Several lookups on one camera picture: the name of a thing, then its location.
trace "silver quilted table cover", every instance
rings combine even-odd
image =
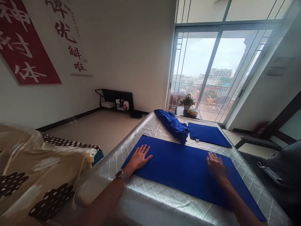
[[[221,130],[217,123],[180,116],[177,118],[180,122],[216,126]],[[89,173],[101,181],[105,180],[107,183],[112,181],[143,134],[179,143],[164,128],[154,112],[151,112]],[[205,142],[197,143],[188,137],[186,145],[231,158],[269,225],[292,224],[286,213],[268,193],[233,144],[232,148],[227,148]],[[222,207],[135,175],[128,182],[119,202],[119,208],[125,218],[137,225],[238,225],[234,214]]]

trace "watch strap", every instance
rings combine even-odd
[[[122,180],[124,180],[126,183],[129,181],[129,177],[121,170],[116,175],[116,177],[120,177]]]

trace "blue towel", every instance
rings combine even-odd
[[[224,191],[209,172],[206,162],[208,151],[143,135],[122,168],[130,161],[136,148],[144,144],[150,146],[146,157],[151,154],[153,157],[144,167],[136,170],[135,175],[231,209]],[[231,159],[219,154],[218,156],[227,169],[229,181],[234,189],[255,216],[261,221],[266,221]]]
[[[207,143],[232,147],[227,138],[217,127],[205,126],[191,122],[188,123],[188,126],[191,139],[199,139],[200,141],[204,141]]]
[[[172,112],[166,112],[164,110],[155,110],[154,111],[160,121],[163,123],[165,128],[176,137],[181,144],[185,144],[187,141],[189,129],[186,123],[180,123],[176,118],[175,114]]]

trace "small black table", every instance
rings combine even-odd
[[[198,115],[197,116],[192,116],[192,115],[187,113],[187,110],[184,110],[184,107],[179,107],[178,106],[178,107],[176,107],[175,115],[184,116],[186,118],[194,118],[194,119],[203,120],[202,117],[201,117],[200,112],[198,110],[195,110],[195,111],[198,113]]]

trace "hand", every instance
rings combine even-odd
[[[215,153],[213,154],[212,152],[209,152],[207,164],[210,172],[220,185],[228,181],[227,171],[220,157],[217,157]]]
[[[146,145],[142,145],[140,148],[137,147],[136,151],[131,157],[131,160],[124,168],[125,170],[129,170],[129,172],[132,174],[135,170],[142,168],[153,157],[153,155],[150,155],[149,157],[145,158],[150,146],[148,146],[146,150],[145,148]]]

